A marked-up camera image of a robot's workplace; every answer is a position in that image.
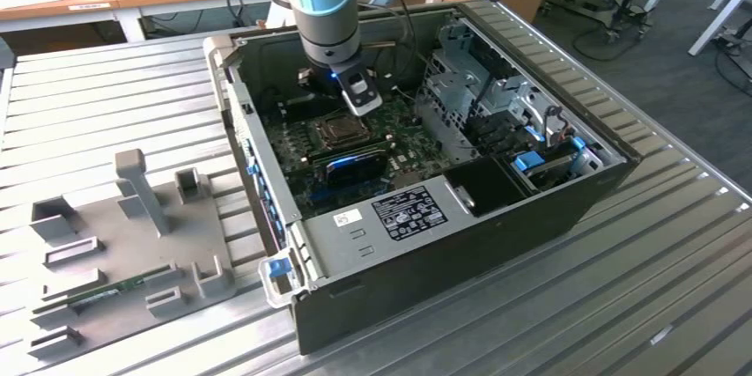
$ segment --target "blue latch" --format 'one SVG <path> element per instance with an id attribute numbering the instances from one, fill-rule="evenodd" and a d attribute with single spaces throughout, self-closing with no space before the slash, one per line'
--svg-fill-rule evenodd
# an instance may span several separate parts
<path id="1" fill-rule="evenodd" d="M 290 259 L 278 259 L 269 262 L 269 277 L 278 277 L 292 272 Z"/>
<path id="2" fill-rule="evenodd" d="M 514 166 L 521 172 L 525 172 L 528 169 L 532 169 L 533 167 L 540 166 L 544 163 L 545 160 L 536 151 L 521 153 L 514 159 Z"/>
<path id="3" fill-rule="evenodd" d="M 585 147 L 588 147 L 588 143 L 585 143 L 585 140 L 582 140 L 578 136 L 572 138 L 572 144 L 574 144 L 577 150 L 582 150 Z"/>
<path id="4" fill-rule="evenodd" d="M 526 126 L 525 129 L 532 134 L 532 136 L 536 137 L 536 140 L 538 140 L 542 143 L 544 140 L 542 134 L 540 134 L 530 126 Z"/>

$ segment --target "green circuit board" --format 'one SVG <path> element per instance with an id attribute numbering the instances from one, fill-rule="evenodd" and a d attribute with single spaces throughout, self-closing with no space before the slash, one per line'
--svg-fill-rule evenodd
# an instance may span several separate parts
<path id="1" fill-rule="evenodd" d="M 424 181 L 450 165 L 402 97 L 385 98 L 381 107 L 360 119 L 337 110 L 300 122 L 268 122 L 265 130 L 306 218 Z M 381 177 L 336 190 L 321 189 L 326 165 L 369 151 L 388 155 Z"/>

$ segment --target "gray plastic post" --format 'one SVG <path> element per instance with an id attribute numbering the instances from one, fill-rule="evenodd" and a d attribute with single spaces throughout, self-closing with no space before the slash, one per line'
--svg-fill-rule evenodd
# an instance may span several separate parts
<path id="1" fill-rule="evenodd" d="M 144 153 L 138 150 L 121 151 L 114 154 L 114 171 L 120 178 L 130 182 L 133 191 L 141 199 L 145 212 L 152 219 L 156 231 L 160 236 L 169 233 L 169 221 L 162 213 L 162 206 L 160 205 L 156 195 L 153 194 L 152 187 L 145 180 L 145 159 Z"/>
<path id="2" fill-rule="evenodd" d="M 181 311 L 186 298 L 180 291 L 180 286 L 156 292 L 145 297 L 145 309 L 153 317 L 164 317 Z"/>
<path id="3" fill-rule="evenodd" d="M 193 270 L 193 281 L 198 287 L 198 293 L 202 298 L 218 295 L 229 286 L 226 273 L 224 272 L 222 263 L 217 256 L 213 257 L 213 275 L 208 275 L 198 269 L 196 262 L 190 263 Z"/>
<path id="4" fill-rule="evenodd" d="M 29 226 L 42 240 L 48 241 L 74 233 L 68 223 L 73 214 L 74 210 L 61 196 L 49 198 L 32 204 Z"/>
<path id="5" fill-rule="evenodd" d="M 174 186 L 182 204 L 201 200 L 208 196 L 204 179 L 194 167 L 174 173 Z"/>
<path id="6" fill-rule="evenodd" d="M 44 359 L 77 348 L 81 341 L 78 332 L 66 326 L 61 326 L 50 331 L 45 331 L 29 341 L 26 354 L 34 358 Z"/>

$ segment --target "floor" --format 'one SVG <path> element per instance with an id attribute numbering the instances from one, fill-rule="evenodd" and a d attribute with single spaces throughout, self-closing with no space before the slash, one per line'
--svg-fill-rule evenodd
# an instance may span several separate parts
<path id="1" fill-rule="evenodd" d="M 596 26 L 593 21 L 561 9 L 537 16 L 536 27 L 605 79 L 612 87 L 649 114 L 678 139 L 752 191 L 752 97 L 738 92 L 717 75 L 712 46 L 692 57 L 686 51 L 714 17 L 713 0 L 662 0 L 654 11 L 654 27 L 645 40 L 613 62 L 589 60 L 572 48 L 573 38 Z M 740 10 L 729 20 L 738 26 L 752 16 Z M 622 40 L 630 43 L 632 38 Z M 586 38 L 584 47 L 605 56 L 601 39 Z M 721 62 L 728 75 L 744 78 Z"/>

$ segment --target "aluminum table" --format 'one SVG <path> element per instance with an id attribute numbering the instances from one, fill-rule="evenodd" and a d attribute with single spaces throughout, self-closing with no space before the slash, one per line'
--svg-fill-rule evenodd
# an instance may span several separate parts
<path id="1" fill-rule="evenodd" d="M 301 357 L 265 302 L 262 257 L 204 68 L 202 36 L 21 57 L 0 96 L 0 363 L 25 355 L 38 243 L 24 206 L 114 196 L 140 147 L 152 183 L 212 177 L 237 296 L 40 374 L 742 374 L 752 371 L 749 196 L 500 4 L 468 5 L 645 159 L 569 233 L 378 327 Z"/>

